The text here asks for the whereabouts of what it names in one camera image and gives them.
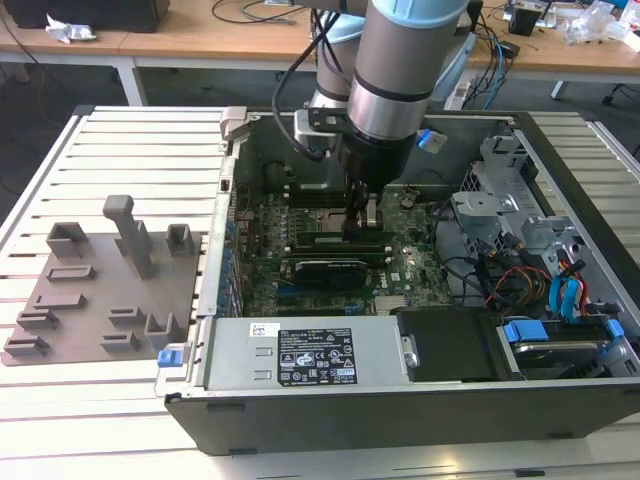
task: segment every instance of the light blue robot joint cap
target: light blue robot joint cap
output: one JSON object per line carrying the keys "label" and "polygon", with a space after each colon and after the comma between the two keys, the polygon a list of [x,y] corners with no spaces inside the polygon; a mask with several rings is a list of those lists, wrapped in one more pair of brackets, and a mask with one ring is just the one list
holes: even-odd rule
{"label": "light blue robot joint cap", "polygon": [[438,28],[455,21],[469,0],[372,0],[393,23],[408,28]]}
{"label": "light blue robot joint cap", "polygon": [[[329,17],[331,16],[331,12],[325,12],[322,15],[322,25],[327,26]],[[337,43],[348,42],[349,40],[353,40],[354,38],[358,38],[362,35],[362,30],[364,30],[364,17],[356,17],[354,15],[340,15],[340,18],[336,23],[331,27],[329,33],[327,34],[327,40],[332,45]]]}

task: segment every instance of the slotted metal surface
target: slotted metal surface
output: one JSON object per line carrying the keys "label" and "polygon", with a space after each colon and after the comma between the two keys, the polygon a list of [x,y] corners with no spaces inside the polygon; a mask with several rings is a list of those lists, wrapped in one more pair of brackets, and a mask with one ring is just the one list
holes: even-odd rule
{"label": "slotted metal surface", "polygon": [[[70,122],[45,160],[42,178],[0,231],[0,240],[8,238],[0,243],[0,346],[42,270],[54,219],[82,215],[87,230],[112,231],[113,224],[99,218],[99,202],[129,193],[134,213],[148,226],[164,231],[169,223],[188,222],[205,233],[206,251],[222,158],[213,137],[169,154],[165,147],[171,145],[161,139],[127,144],[118,135],[216,134],[219,115],[219,109],[103,107]],[[83,144],[91,149],[76,155],[81,132],[105,134],[105,143]],[[203,268],[204,255],[199,274]],[[198,277],[195,293],[200,285]],[[567,480],[638,477],[640,416],[579,440],[210,458],[155,397],[156,373],[154,361],[0,365],[0,477],[489,479],[514,478],[516,469],[543,469],[547,478]]]}
{"label": "slotted metal surface", "polygon": [[[533,113],[536,123],[593,200],[634,260],[640,263],[640,166],[597,122],[575,113]],[[542,175],[538,186],[557,215],[565,213]]]}

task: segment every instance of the gray floor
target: gray floor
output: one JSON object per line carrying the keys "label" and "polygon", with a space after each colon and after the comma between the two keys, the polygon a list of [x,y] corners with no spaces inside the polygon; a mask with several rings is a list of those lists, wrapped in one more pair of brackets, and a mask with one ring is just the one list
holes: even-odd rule
{"label": "gray floor", "polygon": [[[16,194],[29,182],[76,103],[126,105],[110,68],[51,66],[48,71],[66,91],[36,66],[30,71],[28,84],[9,82],[0,87],[0,178],[4,184],[0,184],[0,221],[11,210]],[[143,69],[142,76],[150,105],[264,108],[270,105],[276,86],[271,72]],[[314,78],[311,73],[296,74],[287,87],[283,106],[299,107],[308,100],[315,89]],[[640,100],[618,94],[613,106],[607,107],[601,101],[612,85],[584,84],[570,86],[564,100],[556,102],[549,97],[553,85],[553,80],[508,81],[492,109],[577,111],[587,119],[602,121],[627,149],[636,148],[640,141]]]}

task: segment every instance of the blue cable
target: blue cable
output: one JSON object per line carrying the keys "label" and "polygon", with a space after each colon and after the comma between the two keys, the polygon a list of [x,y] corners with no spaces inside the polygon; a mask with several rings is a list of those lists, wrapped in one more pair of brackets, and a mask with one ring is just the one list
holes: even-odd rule
{"label": "blue cable", "polygon": [[497,37],[493,36],[493,39],[496,42],[496,47],[498,48],[498,54],[500,55],[500,62],[498,64],[498,75],[495,81],[493,82],[493,88],[491,89],[491,94],[487,99],[487,103],[485,103],[484,107],[482,107],[482,110],[486,110],[487,108],[489,108],[493,100],[496,98],[496,95],[498,94],[498,85],[500,84],[500,79],[502,78],[502,66],[504,64],[504,55],[502,53],[502,45],[500,45],[500,40],[498,40]]}

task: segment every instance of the power supply label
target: power supply label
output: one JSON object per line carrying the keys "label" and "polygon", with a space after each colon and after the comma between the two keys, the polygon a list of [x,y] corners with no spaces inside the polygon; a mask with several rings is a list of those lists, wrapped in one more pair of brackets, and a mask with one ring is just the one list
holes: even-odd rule
{"label": "power supply label", "polygon": [[280,330],[278,382],[283,387],[358,383],[351,329]]}

